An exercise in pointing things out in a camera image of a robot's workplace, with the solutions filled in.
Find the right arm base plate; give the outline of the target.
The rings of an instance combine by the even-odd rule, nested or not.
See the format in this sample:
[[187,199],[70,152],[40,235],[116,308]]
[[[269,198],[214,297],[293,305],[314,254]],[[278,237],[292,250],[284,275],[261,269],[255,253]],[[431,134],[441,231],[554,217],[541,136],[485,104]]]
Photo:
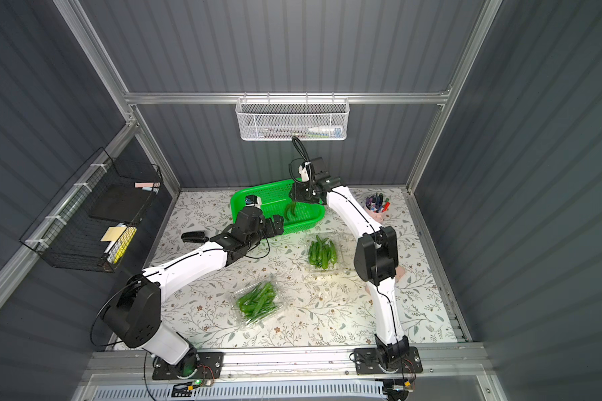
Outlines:
[[359,375],[421,374],[423,366],[416,347],[409,347],[401,357],[391,358],[376,348],[358,348],[349,354]]

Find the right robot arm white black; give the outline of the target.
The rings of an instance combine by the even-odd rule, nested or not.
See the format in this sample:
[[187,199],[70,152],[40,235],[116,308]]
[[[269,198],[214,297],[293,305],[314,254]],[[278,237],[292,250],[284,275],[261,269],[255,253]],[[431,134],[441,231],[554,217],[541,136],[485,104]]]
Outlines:
[[356,239],[354,268],[369,289],[376,314],[376,357],[384,370],[398,369],[410,353],[410,342],[399,322],[396,305],[399,256],[395,229],[375,221],[349,187],[324,169],[322,158],[293,160],[289,174],[294,181],[289,193],[293,201],[328,207]]

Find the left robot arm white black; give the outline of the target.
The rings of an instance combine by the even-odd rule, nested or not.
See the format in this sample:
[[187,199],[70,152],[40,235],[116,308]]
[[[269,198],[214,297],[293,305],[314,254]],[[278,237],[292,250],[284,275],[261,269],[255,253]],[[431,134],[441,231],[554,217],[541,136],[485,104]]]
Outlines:
[[266,217],[250,195],[234,223],[199,248],[132,277],[105,303],[98,318],[129,348],[140,348],[185,371],[199,364],[197,349],[162,321],[162,304],[205,275],[247,257],[260,242],[284,234],[281,215]]

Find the green plastic basket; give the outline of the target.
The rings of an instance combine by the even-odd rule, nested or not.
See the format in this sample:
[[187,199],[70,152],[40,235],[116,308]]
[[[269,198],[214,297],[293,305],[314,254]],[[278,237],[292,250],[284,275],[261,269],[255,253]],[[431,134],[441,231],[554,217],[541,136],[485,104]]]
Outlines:
[[235,221],[238,212],[244,209],[246,197],[255,195],[262,202],[260,208],[266,218],[280,215],[284,219],[284,235],[314,228],[324,218],[324,207],[297,203],[294,212],[291,212],[289,206],[293,201],[289,192],[293,184],[294,181],[288,179],[239,190],[230,200],[232,219]]

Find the green pepper long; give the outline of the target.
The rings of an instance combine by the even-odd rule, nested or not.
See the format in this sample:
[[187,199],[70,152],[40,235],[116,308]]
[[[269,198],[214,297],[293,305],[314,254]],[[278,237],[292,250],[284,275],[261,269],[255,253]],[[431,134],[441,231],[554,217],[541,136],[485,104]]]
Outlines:
[[297,202],[295,202],[294,200],[291,201],[288,205],[286,205],[286,207],[284,209],[284,220],[286,222],[292,222],[296,219],[296,217],[297,217],[296,207],[297,207]]

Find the clear pepper container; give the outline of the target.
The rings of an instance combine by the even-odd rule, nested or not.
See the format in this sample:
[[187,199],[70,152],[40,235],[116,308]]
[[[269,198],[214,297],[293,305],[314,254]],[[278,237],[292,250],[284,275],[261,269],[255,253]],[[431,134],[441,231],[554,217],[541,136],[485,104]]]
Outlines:
[[311,274],[336,274],[343,262],[336,235],[328,232],[309,235],[306,239],[305,261]]
[[240,327],[267,320],[284,308],[284,294],[274,279],[262,280],[230,295],[230,306]]

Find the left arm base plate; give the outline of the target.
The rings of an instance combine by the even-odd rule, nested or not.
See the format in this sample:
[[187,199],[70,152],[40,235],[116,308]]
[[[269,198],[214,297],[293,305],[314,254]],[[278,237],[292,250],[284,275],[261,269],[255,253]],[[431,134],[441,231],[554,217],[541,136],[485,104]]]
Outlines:
[[189,352],[181,362],[169,364],[160,357],[152,361],[152,379],[165,380],[195,380],[218,379],[220,377],[225,354],[222,352]]

